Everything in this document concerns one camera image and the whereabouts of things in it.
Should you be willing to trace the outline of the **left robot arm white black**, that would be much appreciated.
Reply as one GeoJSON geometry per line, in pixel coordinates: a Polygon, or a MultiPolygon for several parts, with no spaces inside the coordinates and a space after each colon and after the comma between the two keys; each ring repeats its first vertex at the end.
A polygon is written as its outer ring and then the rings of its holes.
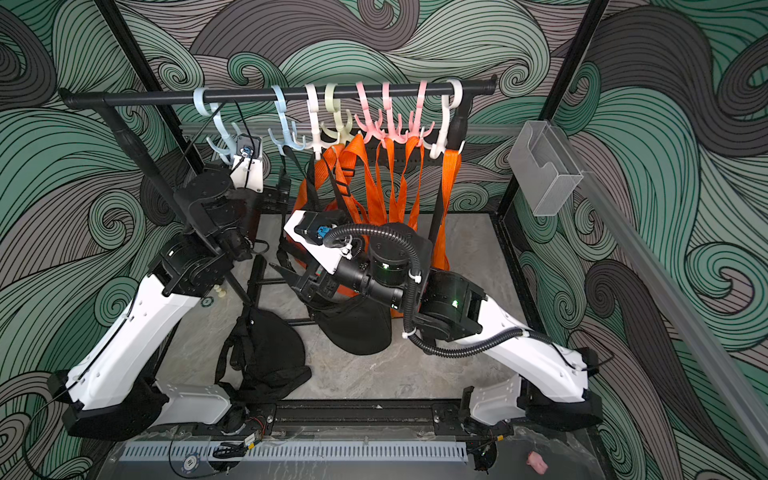
{"type": "Polygon", "coordinates": [[[224,435],[239,433],[252,393],[229,385],[161,383],[145,366],[182,317],[228,281],[244,308],[222,360],[244,371],[256,358],[251,330],[273,325],[275,313],[258,306],[259,276],[266,262],[254,260],[246,288],[234,279],[235,263],[253,256],[262,203],[262,172],[213,169],[174,192],[173,203],[188,229],[161,249],[134,299],[93,350],[76,366],[52,375],[48,387],[67,408],[67,433],[83,439],[123,441],[158,425],[205,424],[224,435]]]}

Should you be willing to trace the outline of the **orange fanny pack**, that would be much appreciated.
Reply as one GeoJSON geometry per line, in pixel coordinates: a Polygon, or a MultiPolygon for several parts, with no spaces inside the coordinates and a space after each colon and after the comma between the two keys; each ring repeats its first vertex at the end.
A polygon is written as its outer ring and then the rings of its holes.
{"type": "Polygon", "coordinates": [[[449,270],[450,263],[447,257],[447,240],[446,240],[446,216],[450,209],[451,194],[454,184],[456,182],[459,170],[462,164],[462,155],[457,150],[447,150],[443,156],[442,165],[442,178],[441,178],[441,199],[437,202],[437,205],[442,208],[440,213],[436,213],[435,217],[439,221],[438,232],[436,241],[434,244],[432,265],[439,270],[449,270]]]}

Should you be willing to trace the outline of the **black sling bag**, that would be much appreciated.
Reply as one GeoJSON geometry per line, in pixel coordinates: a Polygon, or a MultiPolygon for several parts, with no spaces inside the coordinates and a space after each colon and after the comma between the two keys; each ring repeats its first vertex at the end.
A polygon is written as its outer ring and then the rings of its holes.
{"type": "MultiPolygon", "coordinates": [[[[279,247],[281,240],[284,241],[286,237],[288,235],[283,232],[279,247]]],[[[279,247],[278,265],[292,268],[299,274],[303,273],[305,267],[295,263],[290,255],[279,252],[279,247]]],[[[389,312],[383,305],[361,295],[352,287],[341,283],[338,278],[337,280],[341,286],[352,289],[357,295],[352,298],[344,297],[338,303],[305,303],[299,298],[296,285],[288,286],[306,307],[309,318],[338,348],[358,356],[373,355],[386,350],[392,342],[392,321],[389,312]]]]}

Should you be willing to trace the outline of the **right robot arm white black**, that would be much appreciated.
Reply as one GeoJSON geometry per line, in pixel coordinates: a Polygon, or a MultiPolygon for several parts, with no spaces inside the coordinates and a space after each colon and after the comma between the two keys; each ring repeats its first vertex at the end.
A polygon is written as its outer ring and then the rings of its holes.
{"type": "Polygon", "coordinates": [[[299,212],[285,225],[277,270],[339,348],[355,355],[387,349],[393,312],[403,337],[443,359],[485,354],[508,380],[470,387],[473,425],[525,419],[558,431],[600,424],[601,397],[589,388],[597,354],[556,343],[507,313],[478,285],[431,262],[432,243],[398,223],[352,225],[299,212]]]}

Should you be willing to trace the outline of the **red orange black backpack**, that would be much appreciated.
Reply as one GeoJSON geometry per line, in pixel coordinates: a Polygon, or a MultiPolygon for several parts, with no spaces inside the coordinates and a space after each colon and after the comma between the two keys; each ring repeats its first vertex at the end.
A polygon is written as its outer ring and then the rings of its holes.
{"type": "MultiPolygon", "coordinates": [[[[299,163],[294,149],[286,146],[283,149],[281,156],[283,159],[291,160],[299,169],[300,173],[304,174],[304,180],[302,181],[296,198],[296,203],[293,208],[295,213],[298,210],[315,211],[315,212],[336,212],[339,219],[343,222],[341,224],[347,224],[353,222],[353,216],[350,213],[349,205],[353,205],[353,211],[355,215],[359,213],[356,210],[356,204],[348,191],[348,180],[350,175],[346,175],[344,170],[341,170],[341,163],[339,157],[344,147],[331,146],[330,149],[322,152],[320,160],[310,160],[306,163],[306,166],[301,166],[299,163]],[[318,189],[329,183],[332,187],[335,199],[330,203],[323,204],[319,198],[318,189]]],[[[281,240],[279,252],[284,252],[286,255],[290,255],[294,258],[295,263],[302,267],[307,267],[308,262],[311,260],[311,255],[306,251],[306,248],[300,246],[294,240],[286,237],[281,240]]],[[[334,291],[334,298],[352,298],[356,296],[352,289],[339,285],[337,290],[334,291]]]]}

